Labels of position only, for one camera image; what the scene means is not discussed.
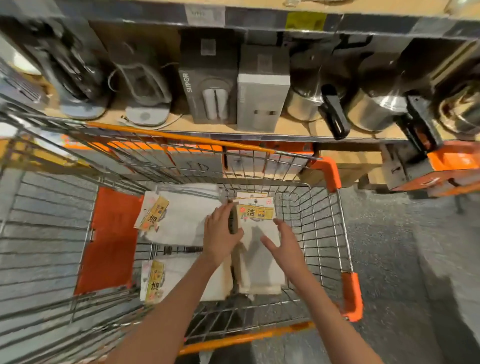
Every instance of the store shelf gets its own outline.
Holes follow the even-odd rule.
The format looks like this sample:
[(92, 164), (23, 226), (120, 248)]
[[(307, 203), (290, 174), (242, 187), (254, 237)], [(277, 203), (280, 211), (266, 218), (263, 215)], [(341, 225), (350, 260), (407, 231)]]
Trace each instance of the store shelf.
[(339, 5), (286, 0), (5, 0), (1, 15), (216, 26), (258, 30), (478, 39), (480, 4), (445, 14), (448, 0), (353, 0)]
[[(95, 121), (110, 125), (124, 125), (121, 120), (122, 116), (125, 115), (125, 105), (125, 99), (121, 97), (116, 98), (110, 109)], [(188, 107), (185, 100), (180, 99), (175, 102), (166, 124), (174, 122), (161, 129), (161, 131), (232, 141), (336, 142), (325, 122), (321, 120), (316, 121), (314, 124), (315, 136), (311, 135), (306, 122), (294, 121), (286, 113), (283, 113), (278, 119), (274, 133), (244, 132), (238, 131), (236, 125), (195, 124), (191, 115), (186, 114), (187, 110)], [(59, 112), (58, 100), (55, 95), (50, 99), (50, 104), (45, 109), (45, 113), (48, 116), (67, 118), (66, 115)], [(462, 140), (439, 124), (437, 129), (446, 141)], [(480, 134), (477, 135), (476, 140), (480, 141)], [(406, 137), (396, 125), (392, 125), (379, 133), (367, 133), (352, 127), (348, 137), (341, 140), (341, 142), (350, 143), (398, 143), (404, 141), (406, 141)]]

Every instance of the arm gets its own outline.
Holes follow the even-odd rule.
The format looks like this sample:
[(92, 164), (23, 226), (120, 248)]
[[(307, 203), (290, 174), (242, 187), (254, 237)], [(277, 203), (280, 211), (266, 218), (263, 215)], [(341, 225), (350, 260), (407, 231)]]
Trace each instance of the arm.
[(208, 280), (243, 236), (243, 230), (234, 235), (228, 231), (232, 206), (223, 205), (207, 216), (203, 252), (165, 299), (108, 356), (106, 364), (175, 361)]
[(279, 219), (274, 219), (274, 222), (280, 230), (280, 246), (275, 246), (266, 236), (261, 241), (306, 302), (332, 364), (383, 364), (360, 334), (343, 319), (321, 284), (308, 270), (291, 227)]

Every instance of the barcode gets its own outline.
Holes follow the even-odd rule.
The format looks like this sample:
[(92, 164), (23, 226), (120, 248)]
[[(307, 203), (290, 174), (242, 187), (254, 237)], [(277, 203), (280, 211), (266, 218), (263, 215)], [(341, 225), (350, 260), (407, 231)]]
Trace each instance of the barcode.
[(202, 56), (214, 56), (216, 54), (215, 39), (202, 39), (200, 44), (200, 54)]
[(259, 54), (257, 56), (257, 71), (259, 73), (273, 73), (271, 54)]

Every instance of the hand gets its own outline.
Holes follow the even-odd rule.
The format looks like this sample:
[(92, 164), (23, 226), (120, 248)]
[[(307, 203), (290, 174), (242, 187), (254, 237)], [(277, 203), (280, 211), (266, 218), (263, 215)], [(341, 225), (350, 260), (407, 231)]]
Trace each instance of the hand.
[(300, 245), (287, 223), (279, 218), (273, 219), (280, 231), (280, 246), (276, 246), (267, 236), (262, 236), (260, 241), (272, 253), (280, 268), (282, 268), (288, 279), (295, 285), (298, 285), (301, 277), (309, 274), (305, 256)]
[(231, 254), (243, 237), (242, 228), (236, 234), (230, 234), (228, 230), (228, 216), (232, 207), (233, 204), (223, 204), (205, 219), (203, 254), (208, 257), (209, 262), (215, 264), (215, 269)]

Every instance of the forearm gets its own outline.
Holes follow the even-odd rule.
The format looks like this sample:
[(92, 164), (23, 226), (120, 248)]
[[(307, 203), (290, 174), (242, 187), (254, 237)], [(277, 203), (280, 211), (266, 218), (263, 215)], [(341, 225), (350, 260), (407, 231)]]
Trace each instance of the forearm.
[(202, 254), (174, 289), (107, 358), (107, 364), (172, 364), (215, 267)]
[(332, 364), (381, 364), (382, 360), (363, 340), (309, 272), (293, 282), (306, 302)]

